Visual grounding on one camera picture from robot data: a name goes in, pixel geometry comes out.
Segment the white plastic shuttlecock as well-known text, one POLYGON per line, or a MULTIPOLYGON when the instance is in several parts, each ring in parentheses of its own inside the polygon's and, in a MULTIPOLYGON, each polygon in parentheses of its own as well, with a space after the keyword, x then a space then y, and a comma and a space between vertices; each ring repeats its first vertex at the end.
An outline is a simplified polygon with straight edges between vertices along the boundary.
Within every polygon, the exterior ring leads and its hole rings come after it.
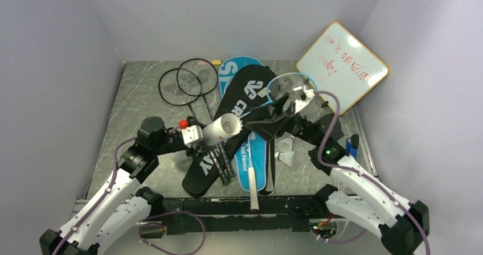
POLYGON ((284 153, 276 152, 275 159, 281 161, 282 163, 285 163, 289 167, 292 167, 294 164, 295 152, 294 151, 289 151, 284 153))
POLYGON ((226 134, 236 135, 241 129, 241 122, 238 119, 223 119, 222 127, 226 134))
POLYGON ((277 152, 279 153, 288 153, 291 152, 293 149, 293 143, 294 143, 294 136, 289 135, 288 137, 279 140, 276 143, 277 147, 277 152))

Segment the white shuttlecock tube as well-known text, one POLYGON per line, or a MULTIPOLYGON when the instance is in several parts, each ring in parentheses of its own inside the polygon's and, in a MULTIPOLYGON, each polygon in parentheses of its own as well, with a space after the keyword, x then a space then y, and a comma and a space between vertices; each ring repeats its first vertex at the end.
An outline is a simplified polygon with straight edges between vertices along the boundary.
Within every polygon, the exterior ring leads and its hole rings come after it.
POLYGON ((209 125, 205 126, 202 129, 202 133, 203 133, 203 137, 204 137, 202 143, 204 145, 206 145, 206 146, 217 145, 217 144, 224 142, 225 140, 230 139, 231 137, 235 136, 235 135, 228 135, 223 130, 222 120, 227 119, 227 118, 228 119, 230 119, 230 118, 231 119, 238 119, 241 122, 241 119, 238 116, 234 115, 233 113, 223 114, 222 116, 220 116, 215 121, 213 121, 212 123, 210 123, 209 125))

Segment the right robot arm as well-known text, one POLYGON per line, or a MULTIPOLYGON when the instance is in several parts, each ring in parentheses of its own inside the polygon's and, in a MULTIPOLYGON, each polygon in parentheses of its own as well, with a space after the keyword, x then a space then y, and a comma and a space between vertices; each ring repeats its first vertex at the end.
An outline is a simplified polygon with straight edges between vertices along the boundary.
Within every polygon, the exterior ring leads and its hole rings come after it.
POLYGON ((431 254, 428 207, 420 200, 411 202, 385 186, 332 138, 340 113, 338 97, 329 91, 311 89, 302 91, 302 96, 285 108, 288 97, 286 93, 274 102, 253 108, 250 112, 253 120, 246 127, 267 142, 291 133, 313 145, 308 155, 314 167, 358 196, 353 199, 327 184, 313 196, 314 213, 321 218, 333 213, 356 223, 364 232, 380 239, 391 254, 413 254, 420 245, 424 245, 426 254, 431 254), (330 96, 336 104, 334 116, 325 130, 299 115, 299 110, 307 106, 308 97, 319 94, 330 96))

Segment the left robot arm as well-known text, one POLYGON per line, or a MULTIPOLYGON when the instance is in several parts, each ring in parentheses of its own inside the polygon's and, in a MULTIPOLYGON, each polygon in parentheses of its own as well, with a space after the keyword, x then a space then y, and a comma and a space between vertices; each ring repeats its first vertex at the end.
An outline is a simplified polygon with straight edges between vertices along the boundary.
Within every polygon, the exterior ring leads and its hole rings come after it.
POLYGON ((140 221, 168 215, 163 196, 141 184, 159 165, 160 155, 187 150, 186 121, 167 128, 163 119, 143 120, 133 145, 114 156, 109 178, 88 203, 58 230, 40 237, 42 254, 104 254, 140 221))

